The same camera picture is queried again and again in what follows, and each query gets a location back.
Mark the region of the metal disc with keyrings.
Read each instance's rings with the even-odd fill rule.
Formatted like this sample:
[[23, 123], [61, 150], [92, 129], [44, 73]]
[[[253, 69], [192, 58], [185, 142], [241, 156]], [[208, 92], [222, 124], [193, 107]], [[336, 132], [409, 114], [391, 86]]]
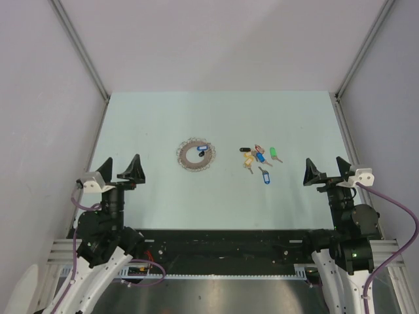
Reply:
[[[194, 148], [198, 152], [198, 147], [206, 147], [204, 155], [199, 162], [192, 162], [187, 158], [187, 153]], [[191, 137], [182, 142], [176, 151], [177, 162], [185, 170], [190, 172], [200, 172], [207, 170], [216, 157], [215, 147], [205, 139]]]

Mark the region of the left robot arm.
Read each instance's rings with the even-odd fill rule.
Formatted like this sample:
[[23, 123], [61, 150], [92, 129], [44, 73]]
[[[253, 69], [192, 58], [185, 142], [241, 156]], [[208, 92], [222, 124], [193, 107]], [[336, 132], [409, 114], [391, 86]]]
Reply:
[[145, 183], [140, 156], [135, 154], [125, 171], [112, 180], [113, 159], [85, 173], [76, 188], [85, 194], [100, 194], [101, 201], [86, 207], [73, 239], [73, 265], [63, 285], [42, 313], [91, 313], [117, 273], [130, 261], [140, 260], [146, 249], [144, 237], [124, 224], [124, 194]]

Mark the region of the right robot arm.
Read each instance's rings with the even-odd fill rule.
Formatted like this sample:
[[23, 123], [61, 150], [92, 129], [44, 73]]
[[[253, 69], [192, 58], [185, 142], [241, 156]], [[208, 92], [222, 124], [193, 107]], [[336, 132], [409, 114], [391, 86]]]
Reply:
[[374, 313], [372, 285], [374, 271], [372, 240], [380, 239], [380, 215], [370, 205], [354, 203], [355, 186], [370, 187], [373, 171], [337, 158], [338, 177], [320, 172], [311, 159], [306, 159], [303, 185], [317, 185], [327, 194], [333, 229], [310, 230], [306, 233], [302, 255], [314, 262], [322, 283], [324, 300], [330, 313]]

